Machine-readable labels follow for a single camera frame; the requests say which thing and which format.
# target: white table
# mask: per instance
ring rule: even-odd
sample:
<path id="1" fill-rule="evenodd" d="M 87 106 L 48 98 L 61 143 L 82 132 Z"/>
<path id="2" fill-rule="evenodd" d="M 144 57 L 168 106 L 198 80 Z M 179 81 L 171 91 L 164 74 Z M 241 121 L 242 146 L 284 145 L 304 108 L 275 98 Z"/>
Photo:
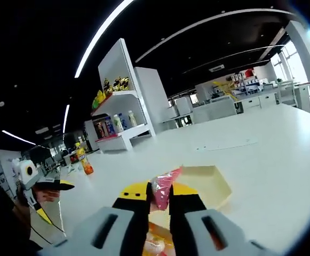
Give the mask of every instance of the white table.
<path id="1" fill-rule="evenodd" d="M 298 103 L 298 108 L 310 113 L 310 98 L 308 87 L 310 83 L 295 84 L 294 90 Z M 271 90 L 265 90 L 262 92 L 249 94 L 249 95 L 237 95 L 235 103 L 242 103 L 244 112 L 248 112 L 255 109 L 265 108 L 275 105 L 276 94 L 279 93 L 279 88 Z"/>
<path id="2" fill-rule="evenodd" d="M 224 150 L 197 147 L 237 138 L 258 143 Z M 131 183 L 180 165 L 216 165 L 233 194 L 221 211 L 255 239 L 278 253 L 297 241 L 310 223 L 310 114 L 284 104 L 168 130 L 118 155 L 91 154 L 94 173 L 66 168 L 62 178 L 75 188 L 61 192 L 64 229 L 73 228 L 103 206 L 111 206 Z"/>

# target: window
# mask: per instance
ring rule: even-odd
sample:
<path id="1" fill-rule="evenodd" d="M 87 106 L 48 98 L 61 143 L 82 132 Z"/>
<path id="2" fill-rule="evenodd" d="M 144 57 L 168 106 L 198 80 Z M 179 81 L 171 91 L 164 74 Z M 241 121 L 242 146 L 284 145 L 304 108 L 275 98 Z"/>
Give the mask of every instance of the window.
<path id="1" fill-rule="evenodd" d="M 289 41 L 282 51 L 287 60 L 288 68 L 293 80 L 299 83 L 308 82 L 302 61 L 293 42 Z"/>
<path id="2" fill-rule="evenodd" d="M 190 99 L 192 100 L 192 104 L 198 103 L 198 99 L 197 99 L 196 93 L 195 94 L 191 94 L 190 95 Z"/>
<path id="3" fill-rule="evenodd" d="M 283 81 L 287 80 L 287 76 L 285 74 L 285 70 L 281 61 L 281 58 L 279 58 L 278 54 L 274 55 L 271 58 L 271 63 L 274 68 L 274 72 L 276 73 L 276 77 L 280 78 Z"/>

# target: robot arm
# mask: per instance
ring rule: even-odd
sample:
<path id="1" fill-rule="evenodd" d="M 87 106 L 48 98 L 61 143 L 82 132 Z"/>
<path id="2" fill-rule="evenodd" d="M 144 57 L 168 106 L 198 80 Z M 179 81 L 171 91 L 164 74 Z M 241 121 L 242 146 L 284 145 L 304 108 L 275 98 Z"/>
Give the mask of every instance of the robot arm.
<path id="1" fill-rule="evenodd" d="M 120 193 L 113 207 L 101 208 L 86 219 L 72 238 L 39 255 L 141 256 L 152 199 L 151 184 L 137 183 Z M 177 256 L 274 256 L 245 241 L 243 231 L 216 210 L 206 210 L 197 192 L 175 184 L 169 196 L 170 232 Z"/>

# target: bottle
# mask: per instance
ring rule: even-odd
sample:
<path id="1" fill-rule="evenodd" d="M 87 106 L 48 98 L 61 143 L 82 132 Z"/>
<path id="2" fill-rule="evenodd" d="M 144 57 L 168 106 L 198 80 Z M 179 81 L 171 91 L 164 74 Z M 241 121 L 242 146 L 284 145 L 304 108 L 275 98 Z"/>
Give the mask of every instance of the bottle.
<path id="1" fill-rule="evenodd" d="M 89 160 L 87 159 L 85 149 L 80 147 L 80 142 L 75 143 L 76 146 L 76 156 L 84 167 L 84 171 L 87 175 L 93 173 L 93 167 L 91 166 Z"/>
<path id="2" fill-rule="evenodd" d="M 102 129 L 101 122 L 98 123 L 98 131 L 101 138 L 105 137 L 104 130 Z"/>
<path id="3" fill-rule="evenodd" d="M 106 128 L 107 128 L 107 132 L 109 135 L 113 135 L 113 134 L 116 134 L 115 130 L 114 130 L 114 127 L 113 127 L 113 124 L 112 124 L 112 121 L 111 121 L 111 117 L 106 117 L 105 118 L 105 123 L 106 123 Z"/>
<path id="4" fill-rule="evenodd" d="M 126 120 L 125 120 L 125 118 L 123 117 L 123 114 L 122 114 L 122 113 L 119 113 L 119 114 L 118 114 L 118 117 L 119 117 L 119 119 L 121 120 L 123 129 L 124 129 L 124 130 L 127 130 L 127 129 L 128 129 L 128 126 L 126 125 Z"/>
<path id="5" fill-rule="evenodd" d="M 129 110 L 129 120 L 131 122 L 132 127 L 137 126 L 136 119 L 135 119 L 134 114 L 131 110 Z"/>
<path id="6" fill-rule="evenodd" d="M 118 132 L 124 131 L 123 125 L 122 125 L 122 122 L 121 122 L 119 116 L 118 116 L 117 114 L 115 114 L 115 115 L 113 116 L 113 119 L 114 119 L 114 125 L 115 125 L 116 128 L 117 128 L 117 131 L 118 131 Z"/>

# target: plastic bottle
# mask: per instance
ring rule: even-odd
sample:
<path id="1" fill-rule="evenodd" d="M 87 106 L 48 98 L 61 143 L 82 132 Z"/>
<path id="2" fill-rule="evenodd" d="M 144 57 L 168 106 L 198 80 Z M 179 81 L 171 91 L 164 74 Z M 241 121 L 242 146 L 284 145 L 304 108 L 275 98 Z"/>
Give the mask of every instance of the plastic bottle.
<path id="1" fill-rule="evenodd" d="M 106 123 L 106 128 L 107 128 L 108 134 L 109 134 L 109 135 L 116 134 L 110 116 L 108 116 L 108 117 L 105 118 L 105 123 Z"/>
<path id="2" fill-rule="evenodd" d="M 85 149 L 80 147 L 80 142 L 75 143 L 75 146 L 76 146 L 76 156 L 78 157 L 79 161 L 82 163 L 85 173 L 87 175 L 93 173 L 94 170 L 89 160 L 87 159 Z"/>
<path id="3" fill-rule="evenodd" d="M 123 114 L 122 114 L 122 113 L 119 113 L 119 114 L 118 114 L 118 117 L 119 117 L 119 119 L 120 119 L 121 122 L 122 122 L 123 129 L 124 129 L 124 130 L 127 130 L 127 129 L 128 129 L 128 126 L 126 125 L 126 120 L 125 120 L 125 118 L 123 117 Z"/>
<path id="4" fill-rule="evenodd" d="M 132 127 L 137 126 L 136 119 L 135 119 L 134 114 L 131 110 L 129 110 L 129 120 L 131 122 Z"/>
<path id="5" fill-rule="evenodd" d="M 115 115 L 113 116 L 113 119 L 114 119 L 114 124 L 115 124 L 115 126 L 116 126 L 116 128 L 117 128 L 117 131 L 118 131 L 118 132 L 124 131 L 123 125 L 122 125 L 122 122 L 121 122 L 119 116 L 118 116 L 117 114 L 115 114 Z"/>

